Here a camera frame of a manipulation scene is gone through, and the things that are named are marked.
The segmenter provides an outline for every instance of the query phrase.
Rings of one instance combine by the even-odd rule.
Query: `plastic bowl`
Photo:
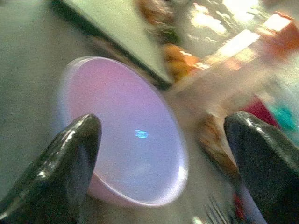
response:
[[[102,138],[88,193],[121,206],[157,207],[184,189],[187,153],[171,110],[124,64],[102,57],[71,62],[59,94],[61,125],[93,113]]]

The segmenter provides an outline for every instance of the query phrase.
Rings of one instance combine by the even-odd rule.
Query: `red object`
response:
[[[239,220],[245,221],[246,216],[245,216],[245,212],[243,210],[242,200],[240,199],[240,197],[237,194],[234,195],[234,203],[235,203],[236,218],[238,218]]]
[[[268,123],[269,125],[273,125],[280,128],[270,111],[268,111],[268,109],[265,107],[265,105],[258,97],[255,97],[252,103],[250,103],[246,108],[242,110],[255,115],[257,118]]]

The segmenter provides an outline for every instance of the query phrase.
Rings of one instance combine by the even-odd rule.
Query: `metal fork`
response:
[[[193,217],[193,224],[238,224],[232,215],[228,214],[229,221],[221,211],[218,203],[213,197],[210,197],[210,205],[205,206],[207,222],[203,222],[198,217]]]

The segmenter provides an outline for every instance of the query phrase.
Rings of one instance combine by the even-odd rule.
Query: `white surface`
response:
[[[63,0],[149,70],[168,83],[161,46],[146,31],[133,0]]]

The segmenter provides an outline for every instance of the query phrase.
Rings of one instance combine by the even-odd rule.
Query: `table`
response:
[[[85,34],[52,10],[47,0],[0,2],[0,200],[24,169],[54,137],[56,99],[64,67],[75,58],[107,56],[90,47]],[[87,197],[81,223],[186,224],[205,218],[204,205],[214,195],[220,206],[232,187],[194,140],[194,127],[181,124],[189,151],[185,191],[157,209],[120,208]]]

